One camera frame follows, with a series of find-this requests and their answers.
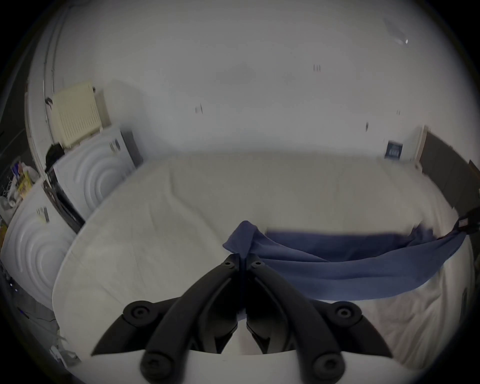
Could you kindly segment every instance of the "black bolt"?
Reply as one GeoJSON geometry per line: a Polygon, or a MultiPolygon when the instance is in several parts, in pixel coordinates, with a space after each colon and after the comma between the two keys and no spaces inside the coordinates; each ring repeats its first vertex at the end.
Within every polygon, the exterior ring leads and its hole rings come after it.
{"type": "Polygon", "coordinates": [[[336,311],[336,314],[337,316],[340,316],[343,319],[349,319],[350,317],[353,316],[353,313],[350,310],[350,308],[346,308],[346,307],[338,308],[336,311]]]}
{"type": "Polygon", "coordinates": [[[142,373],[150,379],[166,379],[173,372],[172,360],[160,353],[146,352],[141,365],[142,373]]]}
{"type": "Polygon", "coordinates": [[[345,372],[345,362],[341,355],[325,353],[313,362],[313,373],[319,379],[340,378],[345,372]]]}
{"type": "Polygon", "coordinates": [[[147,307],[140,306],[132,309],[132,316],[135,319],[142,319],[150,313],[150,310],[147,307]]]}

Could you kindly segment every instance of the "wire rack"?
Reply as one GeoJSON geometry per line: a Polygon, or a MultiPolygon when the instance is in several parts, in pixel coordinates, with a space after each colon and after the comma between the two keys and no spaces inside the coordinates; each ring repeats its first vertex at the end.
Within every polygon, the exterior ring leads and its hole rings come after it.
{"type": "Polygon", "coordinates": [[[12,186],[14,175],[8,177],[8,183],[1,186],[1,195],[5,198],[8,196],[8,190],[12,186]]]}

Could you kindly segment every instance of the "sticker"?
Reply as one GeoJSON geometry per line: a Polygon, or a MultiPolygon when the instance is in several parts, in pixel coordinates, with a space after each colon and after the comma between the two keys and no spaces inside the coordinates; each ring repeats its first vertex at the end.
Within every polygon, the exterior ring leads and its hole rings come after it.
{"type": "Polygon", "coordinates": [[[50,218],[48,217],[47,207],[38,208],[36,210],[36,213],[45,223],[50,222],[50,218]]]}
{"type": "Polygon", "coordinates": [[[114,141],[110,142],[110,149],[113,153],[120,152],[120,143],[117,139],[114,141]]]}

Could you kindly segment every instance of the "white wall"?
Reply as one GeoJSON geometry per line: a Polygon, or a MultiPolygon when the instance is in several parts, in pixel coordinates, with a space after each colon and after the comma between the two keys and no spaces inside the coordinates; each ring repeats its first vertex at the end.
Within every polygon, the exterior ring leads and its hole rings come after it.
{"type": "Polygon", "coordinates": [[[147,158],[267,148],[376,156],[426,124],[480,163],[473,84],[404,1],[93,1],[70,10],[54,78],[55,90],[92,79],[111,122],[132,127],[147,158]]]}

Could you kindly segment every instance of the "bed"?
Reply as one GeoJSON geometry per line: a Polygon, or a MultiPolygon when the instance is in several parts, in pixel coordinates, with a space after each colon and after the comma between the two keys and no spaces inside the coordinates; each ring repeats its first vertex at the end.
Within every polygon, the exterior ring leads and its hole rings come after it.
{"type": "MultiPolygon", "coordinates": [[[[332,234],[410,233],[422,223],[439,237],[457,219],[416,162],[274,152],[172,157],[144,164],[90,216],[60,268],[53,309],[85,360],[127,304],[180,296],[222,262],[222,244],[243,220],[261,231],[332,234]]],[[[422,286],[355,303],[394,358],[421,369],[456,331],[473,281],[466,238],[422,286]]],[[[245,335],[237,331],[224,353],[259,353],[245,335]]]]}

